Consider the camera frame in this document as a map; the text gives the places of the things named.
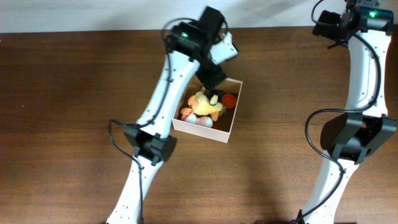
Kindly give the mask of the orange round ball toy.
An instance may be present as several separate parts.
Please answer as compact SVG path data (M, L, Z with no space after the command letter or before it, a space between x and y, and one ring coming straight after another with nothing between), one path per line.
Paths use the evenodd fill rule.
M233 109L236 107L238 99L232 94L225 94L222 99L221 103L227 109Z

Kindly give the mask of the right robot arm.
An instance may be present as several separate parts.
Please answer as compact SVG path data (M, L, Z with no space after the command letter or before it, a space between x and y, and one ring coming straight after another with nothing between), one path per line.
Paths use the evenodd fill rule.
M313 112L338 113L321 131L322 167L315 188L294 223L333 223L343 192L354 172L397 130L388 118L384 81L386 55L391 43L394 13L378 1L349 0L342 14L323 11L313 35L345 46L350 55L349 93L343 109L325 108Z

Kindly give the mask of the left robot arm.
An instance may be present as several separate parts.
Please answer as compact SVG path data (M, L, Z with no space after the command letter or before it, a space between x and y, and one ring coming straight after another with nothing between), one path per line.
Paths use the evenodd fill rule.
M119 200L107 223L143 223L143 204L149 186L164 162L168 161L177 140L170 135L172 118L193 76L212 89L226 75L213 60L211 48L221 44L220 30L226 24L219 10L207 6L198 20L174 19L170 34L161 35L165 62L147 108L135 123L125 124L124 135L133 147L127 157L131 168Z

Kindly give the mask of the black round cap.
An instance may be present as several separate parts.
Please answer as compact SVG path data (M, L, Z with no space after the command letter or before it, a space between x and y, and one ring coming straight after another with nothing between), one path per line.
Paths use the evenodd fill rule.
M211 100L214 96L217 96L217 101L221 101L221 93L218 90L211 90L207 93L207 97L209 100Z

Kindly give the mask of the pink hat duck figurine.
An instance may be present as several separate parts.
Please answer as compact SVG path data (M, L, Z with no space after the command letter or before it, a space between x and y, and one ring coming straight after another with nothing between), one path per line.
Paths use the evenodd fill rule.
M213 120L208 116L198 117L195 113L190 113L188 115L182 115L181 120L186 123L217 129L217 127L213 124Z

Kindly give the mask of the yellow plush duck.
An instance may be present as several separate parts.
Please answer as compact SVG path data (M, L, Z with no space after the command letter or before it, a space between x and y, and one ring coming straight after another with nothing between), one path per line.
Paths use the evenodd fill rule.
M213 95L209 100L201 91L196 92L188 99L188 107L180 110L181 114L188 116L194 113L199 116L211 116L213 121L217 121L225 111L226 107L218 101L218 96Z

